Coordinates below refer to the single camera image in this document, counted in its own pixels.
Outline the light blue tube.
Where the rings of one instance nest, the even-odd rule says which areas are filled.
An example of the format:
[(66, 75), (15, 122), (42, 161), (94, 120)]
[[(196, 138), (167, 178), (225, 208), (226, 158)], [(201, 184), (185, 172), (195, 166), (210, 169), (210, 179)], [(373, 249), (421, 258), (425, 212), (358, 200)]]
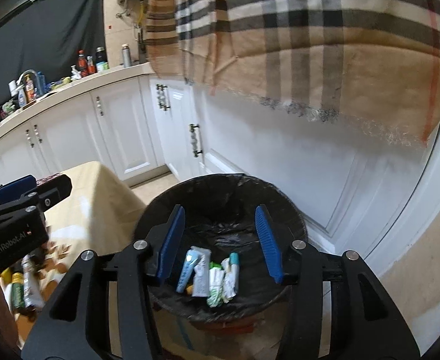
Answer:
[(188, 281), (194, 271), (194, 268), (201, 261), (203, 254), (198, 250), (190, 249), (187, 251), (185, 256), (182, 272), (178, 280), (178, 285), (176, 288), (177, 293), (183, 293), (187, 287)]

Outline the white brown wrapper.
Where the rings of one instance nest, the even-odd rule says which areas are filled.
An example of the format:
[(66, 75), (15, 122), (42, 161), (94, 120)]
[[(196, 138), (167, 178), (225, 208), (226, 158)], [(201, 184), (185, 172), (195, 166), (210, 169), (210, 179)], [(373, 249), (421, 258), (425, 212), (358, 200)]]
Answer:
[(28, 255), (22, 259), (23, 268), (23, 300), (27, 309), (41, 311), (45, 302), (41, 295), (38, 280), (35, 276), (35, 267)]

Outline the teal capped tube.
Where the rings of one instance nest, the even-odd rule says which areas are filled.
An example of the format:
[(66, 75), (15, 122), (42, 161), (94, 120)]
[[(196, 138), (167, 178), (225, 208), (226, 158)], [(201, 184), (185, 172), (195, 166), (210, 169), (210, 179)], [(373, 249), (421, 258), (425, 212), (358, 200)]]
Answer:
[(226, 277), (226, 295), (228, 299), (235, 297), (238, 293), (239, 282), (239, 257), (237, 253), (231, 253), (228, 259), (228, 276)]

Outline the black lined trash bin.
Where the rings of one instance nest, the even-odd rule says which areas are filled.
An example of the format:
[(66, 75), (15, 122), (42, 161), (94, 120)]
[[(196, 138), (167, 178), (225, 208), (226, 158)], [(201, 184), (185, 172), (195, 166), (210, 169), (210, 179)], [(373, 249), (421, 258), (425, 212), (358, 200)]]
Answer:
[[(165, 223), (176, 205), (185, 210), (186, 228), (171, 276), (149, 289), (151, 300), (176, 316), (203, 323), (239, 320), (283, 300), (289, 289), (269, 276), (255, 229), (255, 209), (261, 204), (296, 239), (307, 238), (303, 214), (292, 200), (273, 184), (250, 175), (198, 176), (153, 199), (139, 218), (135, 239), (145, 238), (154, 226)], [(239, 290), (231, 301), (210, 307), (202, 297), (176, 291), (186, 252), (192, 246), (210, 250), (215, 263), (238, 254)]]

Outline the floral tablecloth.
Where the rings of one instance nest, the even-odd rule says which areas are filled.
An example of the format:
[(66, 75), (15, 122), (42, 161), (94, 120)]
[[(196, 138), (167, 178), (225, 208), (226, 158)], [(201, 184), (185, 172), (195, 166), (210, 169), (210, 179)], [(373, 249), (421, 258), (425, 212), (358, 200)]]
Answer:
[(146, 208), (106, 166), (93, 161), (63, 172), (72, 183), (68, 198), (46, 211), (49, 242), (39, 287), (48, 300), (84, 250), (99, 255), (123, 250)]

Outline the orange soap bottle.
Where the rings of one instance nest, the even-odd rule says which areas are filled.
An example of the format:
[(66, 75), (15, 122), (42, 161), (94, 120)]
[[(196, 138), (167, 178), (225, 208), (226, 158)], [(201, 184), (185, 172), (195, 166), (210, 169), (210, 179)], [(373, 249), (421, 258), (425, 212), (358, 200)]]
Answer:
[(35, 100), (35, 86), (29, 74), (27, 74), (24, 78), (24, 88), (28, 103), (33, 102)]

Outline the chrome sink faucet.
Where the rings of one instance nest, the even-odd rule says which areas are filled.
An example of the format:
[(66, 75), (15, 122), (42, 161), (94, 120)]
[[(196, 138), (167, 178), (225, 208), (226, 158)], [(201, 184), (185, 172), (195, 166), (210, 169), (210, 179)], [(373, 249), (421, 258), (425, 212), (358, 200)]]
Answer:
[(28, 98), (32, 98), (34, 94), (40, 97), (45, 93), (40, 76), (33, 69), (27, 69), (22, 72), (15, 83), (18, 88), (23, 89)]

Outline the red sauce bottle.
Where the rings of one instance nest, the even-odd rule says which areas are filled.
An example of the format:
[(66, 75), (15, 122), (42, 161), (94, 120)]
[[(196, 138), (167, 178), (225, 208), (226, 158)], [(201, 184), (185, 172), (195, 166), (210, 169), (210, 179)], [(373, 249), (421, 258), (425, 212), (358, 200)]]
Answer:
[(78, 70), (81, 77), (87, 77), (89, 74), (87, 59), (82, 49), (78, 52)]

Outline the black window curtain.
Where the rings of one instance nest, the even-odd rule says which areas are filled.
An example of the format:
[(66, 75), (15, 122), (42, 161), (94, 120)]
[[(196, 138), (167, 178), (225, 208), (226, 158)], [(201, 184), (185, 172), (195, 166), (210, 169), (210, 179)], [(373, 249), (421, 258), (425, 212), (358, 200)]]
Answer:
[(69, 76), (79, 51), (104, 44), (103, 0), (0, 0), (0, 111), (21, 73), (51, 83)]

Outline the grey thermos bottle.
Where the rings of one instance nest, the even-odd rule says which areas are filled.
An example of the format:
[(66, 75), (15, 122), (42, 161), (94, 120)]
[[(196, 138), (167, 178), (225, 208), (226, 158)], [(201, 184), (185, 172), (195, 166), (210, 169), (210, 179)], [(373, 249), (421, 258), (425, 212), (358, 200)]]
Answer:
[(123, 66), (125, 68), (129, 68), (132, 66), (132, 59), (131, 59), (131, 53), (130, 48), (128, 44), (123, 44), (121, 48), (122, 52), (122, 58), (123, 58)]

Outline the plaid beige hanging cloth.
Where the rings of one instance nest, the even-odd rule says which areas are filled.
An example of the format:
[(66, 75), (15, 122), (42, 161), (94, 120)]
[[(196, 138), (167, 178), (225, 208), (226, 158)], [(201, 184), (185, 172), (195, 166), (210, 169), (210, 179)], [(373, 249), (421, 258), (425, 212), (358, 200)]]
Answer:
[(160, 77), (392, 142), (440, 123), (440, 0), (149, 0), (146, 44)]

